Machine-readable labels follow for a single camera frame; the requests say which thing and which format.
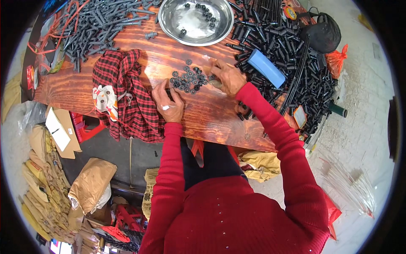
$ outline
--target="red plastic bag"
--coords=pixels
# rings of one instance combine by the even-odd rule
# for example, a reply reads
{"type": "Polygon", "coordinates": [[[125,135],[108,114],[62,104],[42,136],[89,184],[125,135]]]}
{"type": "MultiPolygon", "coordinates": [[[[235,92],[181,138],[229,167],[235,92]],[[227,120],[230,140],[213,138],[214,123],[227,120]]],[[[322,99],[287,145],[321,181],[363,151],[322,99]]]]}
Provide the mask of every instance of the red plastic bag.
{"type": "Polygon", "coordinates": [[[348,44],[343,48],[343,51],[334,51],[330,54],[326,54],[327,68],[331,72],[333,78],[340,77],[341,68],[343,67],[344,59],[347,58],[348,44]]]}
{"type": "Polygon", "coordinates": [[[338,217],[342,214],[342,212],[334,205],[331,199],[324,193],[324,199],[327,204],[328,209],[328,229],[330,230],[330,238],[337,241],[337,237],[335,235],[335,230],[333,227],[333,222],[337,220],[338,217]]]}

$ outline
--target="woman's right hand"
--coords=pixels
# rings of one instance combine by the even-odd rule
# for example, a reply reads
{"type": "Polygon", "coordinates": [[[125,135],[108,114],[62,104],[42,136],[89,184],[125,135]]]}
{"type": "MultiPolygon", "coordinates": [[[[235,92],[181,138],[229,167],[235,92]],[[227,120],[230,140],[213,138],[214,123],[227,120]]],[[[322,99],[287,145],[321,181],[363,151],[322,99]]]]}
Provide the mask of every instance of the woman's right hand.
{"type": "Polygon", "coordinates": [[[210,72],[221,80],[220,90],[232,97],[247,83],[239,69],[229,66],[223,60],[213,62],[210,72]]]}

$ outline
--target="metal bowl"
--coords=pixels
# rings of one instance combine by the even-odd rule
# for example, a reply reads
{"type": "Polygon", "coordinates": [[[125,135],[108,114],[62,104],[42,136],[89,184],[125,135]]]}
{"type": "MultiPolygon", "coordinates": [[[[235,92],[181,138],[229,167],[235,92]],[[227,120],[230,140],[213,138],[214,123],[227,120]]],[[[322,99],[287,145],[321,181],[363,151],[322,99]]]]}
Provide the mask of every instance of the metal bowl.
{"type": "Polygon", "coordinates": [[[165,0],[158,13],[162,30],[176,41],[190,46],[209,46],[223,40],[231,32],[234,13],[226,0],[165,0]],[[216,18],[215,27],[210,28],[203,14],[203,9],[196,4],[204,4],[216,18]],[[186,29],[186,35],[180,36],[186,29]]]}

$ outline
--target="black pants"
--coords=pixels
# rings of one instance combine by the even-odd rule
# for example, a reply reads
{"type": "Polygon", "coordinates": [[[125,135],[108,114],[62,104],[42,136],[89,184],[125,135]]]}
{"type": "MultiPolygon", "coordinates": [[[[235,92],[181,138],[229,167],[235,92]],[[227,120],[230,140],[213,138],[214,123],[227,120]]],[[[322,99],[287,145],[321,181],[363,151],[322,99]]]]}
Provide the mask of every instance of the black pants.
{"type": "Polygon", "coordinates": [[[199,182],[215,177],[242,176],[248,181],[244,172],[228,151],[227,146],[205,141],[203,168],[200,168],[197,164],[184,137],[181,138],[180,147],[183,160],[185,191],[199,182]]]}

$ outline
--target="wood grain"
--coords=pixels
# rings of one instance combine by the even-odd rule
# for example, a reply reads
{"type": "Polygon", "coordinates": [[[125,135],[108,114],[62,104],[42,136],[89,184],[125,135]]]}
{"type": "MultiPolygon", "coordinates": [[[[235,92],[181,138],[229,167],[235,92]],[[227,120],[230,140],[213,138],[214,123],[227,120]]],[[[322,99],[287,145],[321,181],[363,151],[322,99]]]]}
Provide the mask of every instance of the wood grain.
{"type": "MultiPolygon", "coordinates": [[[[174,70],[181,73],[186,59],[191,59],[192,67],[198,66],[206,74],[214,59],[235,63],[233,56],[238,52],[225,46],[226,43],[233,43],[231,34],[211,46],[186,46],[167,36],[159,24],[154,24],[154,20],[155,16],[152,16],[149,21],[143,21],[141,27],[128,26],[114,39],[115,46],[121,50],[142,50],[139,59],[142,65],[140,78],[145,87],[153,88],[163,79],[171,78],[174,70]],[[146,40],[144,34],[151,31],[158,32],[158,36],[146,40]]],[[[92,69],[99,57],[100,55],[90,56],[82,64],[79,74],[73,71],[73,64],[68,59],[58,73],[41,77],[34,100],[97,117],[90,111],[93,108],[92,69]]],[[[263,138],[261,123],[253,119],[241,121],[236,115],[237,101],[220,90],[206,85],[196,95],[182,91],[180,95],[186,102],[182,120],[185,137],[260,151],[276,151],[274,144],[268,138],[263,138]]]]}

